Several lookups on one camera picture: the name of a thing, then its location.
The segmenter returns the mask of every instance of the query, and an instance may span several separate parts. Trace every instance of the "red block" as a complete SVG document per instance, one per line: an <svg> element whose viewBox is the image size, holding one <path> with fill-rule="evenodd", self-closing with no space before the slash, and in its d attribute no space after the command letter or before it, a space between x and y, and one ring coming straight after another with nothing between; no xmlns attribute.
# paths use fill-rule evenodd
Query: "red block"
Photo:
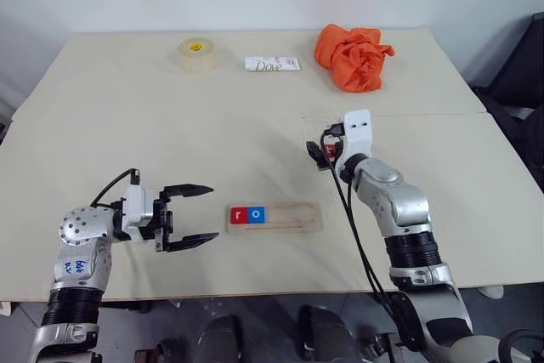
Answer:
<svg viewBox="0 0 544 363"><path fill-rule="evenodd" d="M231 224L247 224L248 222L247 207L232 207L230 209Z"/></svg>

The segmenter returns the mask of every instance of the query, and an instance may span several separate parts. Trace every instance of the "table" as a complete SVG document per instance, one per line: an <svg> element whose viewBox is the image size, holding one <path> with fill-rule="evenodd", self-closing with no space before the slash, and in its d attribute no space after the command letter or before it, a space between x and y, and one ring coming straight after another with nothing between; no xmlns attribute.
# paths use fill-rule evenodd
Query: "table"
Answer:
<svg viewBox="0 0 544 363"><path fill-rule="evenodd" d="M370 290L331 177L304 146L315 123L360 108L373 115L375 156L427 193L460 286L544 281L542 195L428 30L383 31L397 55L386 62L384 88L358 95L337 90L312 60L316 32L204 34L218 49L218 68L206 74L177 66L177 45L194 34L75 35L15 113L0 146L9 226L0 299L47 299L60 217L127 167L156 190L215 189L171 203L173 239L223 233L233 202L318 201L325 228L225 233L168 254L116 244L105 300ZM245 72L246 55L297 56L303 69ZM371 212L362 204L354 212L382 284L394 289Z"/></svg>

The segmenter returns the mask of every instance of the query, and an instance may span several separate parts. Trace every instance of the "black cable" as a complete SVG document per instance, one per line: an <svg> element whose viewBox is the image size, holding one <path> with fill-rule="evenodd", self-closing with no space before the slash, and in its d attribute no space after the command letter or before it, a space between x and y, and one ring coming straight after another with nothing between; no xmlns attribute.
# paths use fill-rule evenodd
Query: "black cable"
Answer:
<svg viewBox="0 0 544 363"><path fill-rule="evenodd" d="M111 180L110 183L106 185L102 191L100 191L99 195L94 198L93 202L91 202L91 207L109 207L107 204L99 203L99 200L108 192L109 189L126 178L129 174L131 176L131 184L139 184L139 170L134 168L127 169L115 179Z"/></svg>
<svg viewBox="0 0 544 363"><path fill-rule="evenodd" d="M325 136L326 136L326 131L324 131L321 134L321 137L320 137L321 152L323 153L323 156L325 157L327 166L329 167L329 170L332 173L332 178L334 179L334 184L337 187L338 194L340 195L340 199L341 199L342 204L343 204L343 208L344 208L344 210L346 212L346 215L348 216L349 226L351 227L351 230L352 230L352 232L354 234L355 243L357 244L357 248L359 250L359 255L361 257L361 260L363 262L363 266L365 268L366 277L368 278L368 281L371 284L372 291L376 295L376 297L378 299L378 302L383 306L383 308L388 313L388 315L391 317L391 319L396 321L396 319L394 318L393 310L391 308L391 303L389 301L388 295L383 290L383 287L380 284L380 281L377 279L376 274L374 273L374 269L372 268L372 266L370 264L370 261L368 260L368 257L365 254L365 250L363 249L363 247L362 247L362 245L360 243L359 233L357 231L357 227L355 225L353 213L351 211L351 184L348 185L348 202L349 202L349 204L348 204L346 202L345 197L344 197L342 187L340 186L340 182L338 180L336 172L334 171L334 166L332 166L331 160L329 159L328 153L326 151Z"/></svg>
<svg viewBox="0 0 544 363"><path fill-rule="evenodd" d="M531 331L530 329L516 329L509 332L499 342L499 361L501 363L512 363L512 346L519 339L540 340L544 349L544 333Z"/></svg>

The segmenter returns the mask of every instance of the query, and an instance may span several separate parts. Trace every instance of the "crumpled orange fabric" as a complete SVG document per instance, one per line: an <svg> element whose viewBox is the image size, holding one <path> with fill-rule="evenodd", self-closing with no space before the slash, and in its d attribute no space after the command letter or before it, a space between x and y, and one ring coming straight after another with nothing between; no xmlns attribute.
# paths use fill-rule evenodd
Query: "crumpled orange fabric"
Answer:
<svg viewBox="0 0 544 363"><path fill-rule="evenodd" d="M325 27L315 44L314 58L332 70L332 80L349 93L364 93L382 86L385 54L393 47L380 44L378 29L344 30L337 25Z"/></svg>

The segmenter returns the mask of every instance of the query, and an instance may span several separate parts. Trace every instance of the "gray floor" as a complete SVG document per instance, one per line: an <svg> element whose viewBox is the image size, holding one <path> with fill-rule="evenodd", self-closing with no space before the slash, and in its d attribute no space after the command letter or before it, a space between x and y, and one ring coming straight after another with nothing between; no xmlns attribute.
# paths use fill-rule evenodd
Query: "gray floor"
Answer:
<svg viewBox="0 0 544 363"><path fill-rule="evenodd" d="M476 334L500 337L516 327L544 331L544 286L507 286L505 297L490 300L476 290L463 290L463 297ZM246 344L246 362L300 361L296 339L298 310L304 304L325 306L340 314L355 335L368 331L393 331L393 323L365 294L282 295L244 298L199 298L184 300L179 308L167 301L154 302L147 314L122 309L100 311L97 351L108 362L133 361L137 349L151 349L164 338L175 337L184 348L183 361L191 361L196 342L206 324L220 315L241 319ZM45 305L21 303L10 317L0 316L0 355L3 361L26 361L33 333ZM521 349L529 351L530 343ZM408 351L404 362L424 361Z"/></svg>

